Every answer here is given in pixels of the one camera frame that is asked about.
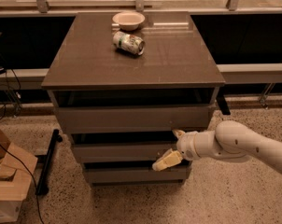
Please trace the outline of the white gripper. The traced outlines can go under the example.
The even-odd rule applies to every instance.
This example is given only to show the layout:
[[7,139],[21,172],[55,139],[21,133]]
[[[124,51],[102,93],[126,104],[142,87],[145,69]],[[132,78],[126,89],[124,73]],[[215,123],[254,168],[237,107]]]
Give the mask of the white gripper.
[[162,171],[169,167],[176,166],[182,162],[183,158],[187,161],[195,161],[199,159],[194,144],[197,132],[186,133],[182,130],[174,129],[173,134],[177,138],[177,150],[172,150],[170,148],[158,158],[152,164],[152,169],[154,171]]

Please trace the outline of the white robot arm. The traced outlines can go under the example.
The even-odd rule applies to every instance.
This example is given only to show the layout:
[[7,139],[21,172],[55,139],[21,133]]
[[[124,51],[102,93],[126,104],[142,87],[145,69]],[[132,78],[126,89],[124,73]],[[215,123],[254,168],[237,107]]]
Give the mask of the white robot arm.
[[154,171],[176,166],[183,160],[243,162],[254,157],[282,174],[282,142],[255,133],[239,122],[225,120],[214,131],[173,130],[173,134],[177,138],[176,150],[170,148],[157,159],[152,164]]

